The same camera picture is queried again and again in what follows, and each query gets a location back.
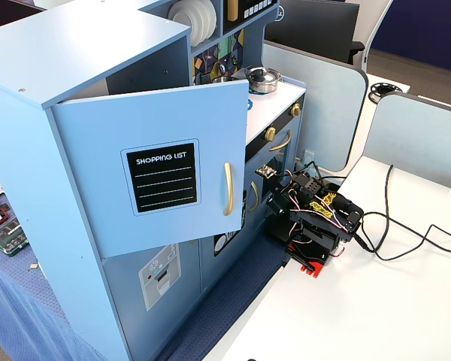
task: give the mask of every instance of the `door handle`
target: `door handle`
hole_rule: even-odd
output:
[[[259,190],[257,189],[256,182],[252,181],[250,182],[250,185],[252,186],[254,193],[256,194],[256,203],[251,208],[249,208],[249,212],[254,212],[259,206]]]
[[[234,183],[232,181],[232,167],[231,163],[224,164],[225,178],[227,180],[227,208],[224,210],[224,215],[228,216],[232,213],[234,207]]]
[[[288,131],[287,131],[287,140],[286,140],[284,143],[282,143],[282,144],[280,144],[280,145],[277,145],[276,147],[271,147],[270,151],[271,151],[271,152],[274,152],[275,150],[279,150],[279,149],[281,149],[281,148],[286,147],[287,144],[289,144],[289,143],[291,142],[291,140],[292,140],[292,133],[291,133],[290,130],[288,130]]]

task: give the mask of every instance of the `gray partition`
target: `gray partition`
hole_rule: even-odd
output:
[[[368,89],[366,74],[351,65],[265,41],[263,64],[307,84],[298,156],[313,155],[329,171],[349,159]]]
[[[364,155],[451,187],[451,108],[409,94],[386,96]]]

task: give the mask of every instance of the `silver pot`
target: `silver pot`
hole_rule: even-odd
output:
[[[238,80],[236,77],[226,77],[223,75],[222,77],[216,77],[212,80],[212,83],[227,83],[228,81],[236,81]]]
[[[281,76],[277,71],[264,66],[246,69],[245,73],[249,81],[249,89],[260,94],[275,92],[277,84],[281,80]]]

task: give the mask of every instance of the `shopping list sign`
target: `shopping list sign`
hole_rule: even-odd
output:
[[[139,214],[198,201],[197,141],[126,153],[129,183]]]

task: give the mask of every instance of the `blue wall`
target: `blue wall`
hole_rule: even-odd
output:
[[[395,0],[373,48],[451,70],[451,0]]]

